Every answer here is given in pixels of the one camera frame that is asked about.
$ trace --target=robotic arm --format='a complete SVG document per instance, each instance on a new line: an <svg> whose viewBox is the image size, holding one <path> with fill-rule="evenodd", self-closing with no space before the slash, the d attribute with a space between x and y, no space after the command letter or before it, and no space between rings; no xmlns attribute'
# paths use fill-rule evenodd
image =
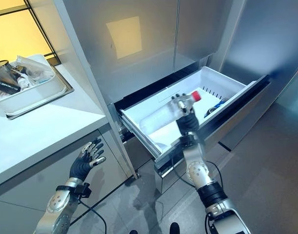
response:
<svg viewBox="0 0 298 234"><path fill-rule="evenodd" d="M182 134L180 143L187 165L186 173L195 185L207 217L212 221L209 227L211 234L250 234L222 187L209 176L209 170L203 160L203 147L194 134L199 122L193 109L187 116L178 119L177 125Z"/></svg>
<svg viewBox="0 0 298 234"><path fill-rule="evenodd" d="M48 202L46 212L37 224L35 234L65 234L75 212L79 199L89 197L91 190L88 183L83 183L89 171L103 163L100 157L104 150L98 151L103 143L101 139L88 142L81 150L70 169L70 176L65 185L56 188L56 193Z"/></svg>

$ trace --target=kitchen counter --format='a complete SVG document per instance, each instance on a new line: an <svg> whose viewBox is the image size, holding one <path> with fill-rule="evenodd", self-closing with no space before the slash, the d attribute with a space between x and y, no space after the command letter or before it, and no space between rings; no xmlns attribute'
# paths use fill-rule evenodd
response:
<svg viewBox="0 0 298 234"><path fill-rule="evenodd" d="M13 120L0 111L0 184L108 123L64 66L56 68L72 93Z"/></svg>

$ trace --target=black robotic glove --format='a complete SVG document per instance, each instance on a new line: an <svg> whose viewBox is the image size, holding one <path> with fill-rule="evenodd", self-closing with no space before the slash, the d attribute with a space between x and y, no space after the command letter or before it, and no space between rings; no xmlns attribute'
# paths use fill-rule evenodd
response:
<svg viewBox="0 0 298 234"><path fill-rule="evenodd" d="M104 150L98 151L103 146L103 143L99 144L100 142L101 139L96 138L96 140L88 142L82 148L79 156L71 166L70 178L78 178L84 182L90 170L106 160L105 157L99 157L104 152Z"/></svg>
<svg viewBox="0 0 298 234"><path fill-rule="evenodd" d="M181 117L180 119L176 120L176 122L182 135L185 135L188 132L195 132L199 129L199 121L193 108L189 110L189 113L186 116Z"/></svg>

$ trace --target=window frame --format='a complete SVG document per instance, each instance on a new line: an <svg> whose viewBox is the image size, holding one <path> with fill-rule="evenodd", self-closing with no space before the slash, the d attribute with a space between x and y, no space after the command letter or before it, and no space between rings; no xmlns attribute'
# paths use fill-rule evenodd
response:
<svg viewBox="0 0 298 234"><path fill-rule="evenodd" d="M20 5L20 6L14 6L14 7L10 7L10 8L6 8L6 9L2 9L0 10L0 16L3 16L3 15L7 15L7 14L11 14L11 13L15 13L15 12L19 12L19 11L25 11L25 10L28 10L35 22L35 24L37 25L38 29L40 30L43 38L45 39L46 43L48 44L48 47L50 49L50 53L47 53L44 55L44 57L47 57L47 56L52 56L52 58L47 58L47 61L49 62L49 64L51 64L52 66L56 66L56 65L59 65L61 64L61 61L55 51L55 49L53 48L49 38L47 37L43 27L41 26L30 2L28 0L23 0L25 5Z"/></svg>

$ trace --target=plastic tub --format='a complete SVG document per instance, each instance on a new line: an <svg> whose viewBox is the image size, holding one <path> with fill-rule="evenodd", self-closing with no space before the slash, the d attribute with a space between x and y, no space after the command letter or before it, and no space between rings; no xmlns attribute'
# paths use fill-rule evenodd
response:
<svg viewBox="0 0 298 234"><path fill-rule="evenodd" d="M43 55L32 55L28 58L50 67ZM44 83L0 99L0 108L7 115L14 116L60 96L66 91L66 86L54 71L53 73L54 76Z"/></svg>

